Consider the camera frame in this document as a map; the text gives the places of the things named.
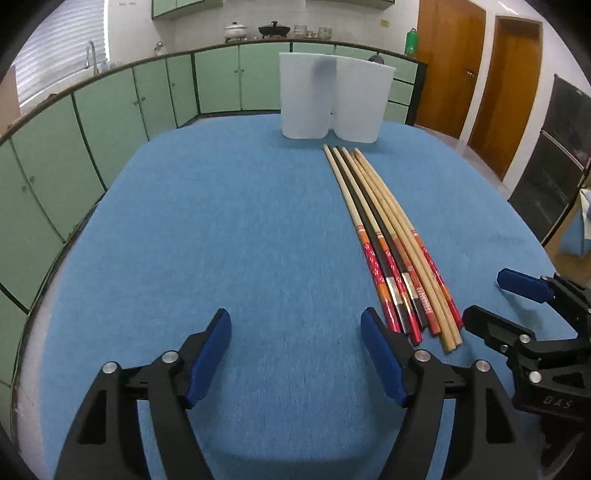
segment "blue felt tablecloth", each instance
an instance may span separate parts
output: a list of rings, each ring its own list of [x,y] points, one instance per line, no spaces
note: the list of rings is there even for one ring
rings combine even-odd
[[[208,396],[189,412],[218,480],[375,479],[404,411],[384,396],[359,334],[379,308],[324,141],[281,135],[277,115],[216,119],[141,147],[67,260],[41,374],[50,472],[101,365],[151,362],[201,331],[219,307],[233,338]],[[534,329],[572,330],[548,306],[504,293],[504,267],[554,269],[519,216],[462,158],[424,131],[384,123],[362,146],[425,240],[458,308],[478,304]],[[504,358],[467,332],[444,356],[487,359],[510,394]],[[446,401],[430,479],[441,476],[453,418]],[[150,418],[142,436],[164,477]],[[520,414],[532,451],[535,417]]]

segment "kitchen cabinet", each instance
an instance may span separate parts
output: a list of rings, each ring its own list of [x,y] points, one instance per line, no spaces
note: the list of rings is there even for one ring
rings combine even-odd
[[[0,423],[6,431],[9,438],[12,438],[10,429],[10,397],[12,388],[0,383]]]
[[[240,46],[243,110],[279,110],[279,54],[289,52],[289,42]]]
[[[62,241],[39,207],[10,142],[0,147],[0,283],[30,307]]]
[[[391,102],[398,102],[403,103],[405,105],[409,105],[412,96],[413,85],[399,82],[398,80],[392,81],[392,87],[390,88],[390,96],[388,97],[388,100],[390,100]]]
[[[386,111],[384,113],[384,120],[388,122],[398,122],[403,124],[406,122],[408,115],[408,107],[400,105],[399,103],[388,102],[386,105]]]
[[[396,69],[396,72],[394,72],[395,79],[402,80],[403,82],[407,83],[414,83],[417,77],[417,63],[410,60],[401,59],[399,57],[394,57],[392,55],[380,54],[380,56],[384,59],[384,65],[388,65],[389,67],[394,67]]]
[[[193,82],[191,55],[181,55],[166,59],[170,95],[173,98],[174,116],[181,127],[197,116],[197,99]]]
[[[362,7],[377,8],[386,10],[395,4],[395,0],[329,0],[333,2],[344,2],[346,4],[361,5]]]
[[[0,292],[0,380],[12,385],[14,362],[27,314]]]
[[[332,54],[335,52],[335,46],[328,43],[312,42],[293,42],[293,52],[295,53],[324,53]]]
[[[171,12],[175,8],[177,8],[177,0],[152,0],[153,17]]]
[[[138,147],[148,141],[132,69],[74,93],[90,152],[107,187]]]
[[[137,65],[134,78],[148,139],[176,129],[166,60]]]
[[[195,54],[195,74],[201,113],[240,110],[238,47]]]
[[[72,97],[43,110],[12,142],[37,199],[66,239],[105,192],[84,145]]]
[[[152,18],[173,19],[223,5],[223,0],[152,0]]]
[[[341,57],[350,57],[352,59],[367,60],[375,55],[375,50],[365,50],[364,48],[336,46],[335,54]]]

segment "window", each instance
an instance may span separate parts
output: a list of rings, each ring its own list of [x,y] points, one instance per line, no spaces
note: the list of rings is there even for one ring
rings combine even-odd
[[[104,10],[105,0],[65,0],[37,27],[14,61],[21,104],[83,70],[89,40],[97,63],[106,59]]]

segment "pot lid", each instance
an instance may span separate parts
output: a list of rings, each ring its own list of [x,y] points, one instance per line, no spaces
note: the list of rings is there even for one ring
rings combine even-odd
[[[246,26],[240,23],[232,22],[232,25],[228,25],[226,30],[235,30],[237,28],[246,28]]]
[[[263,25],[261,28],[265,28],[265,27],[270,27],[270,28],[285,28],[285,25],[279,25],[279,23],[277,23],[277,20],[273,20],[273,22],[271,22],[268,25]]]

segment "blue gripper pad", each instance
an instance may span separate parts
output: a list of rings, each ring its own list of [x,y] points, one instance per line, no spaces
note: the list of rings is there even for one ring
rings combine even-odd
[[[403,405],[407,392],[402,384],[402,367],[392,353],[388,341],[376,325],[369,309],[361,314],[361,337],[382,381],[386,396]]]
[[[500,288],[515,293],[526,299],[545,303],[554,298],[554,294],[544,280],[530,277],[521,272],[504,268],[496,276],[496,282]]]
[[[185,395],[191,408],[207,395],[216,368],[230,344],[231,337],[232,322],[229,313],[224,310],[191,367],[191,380]]]

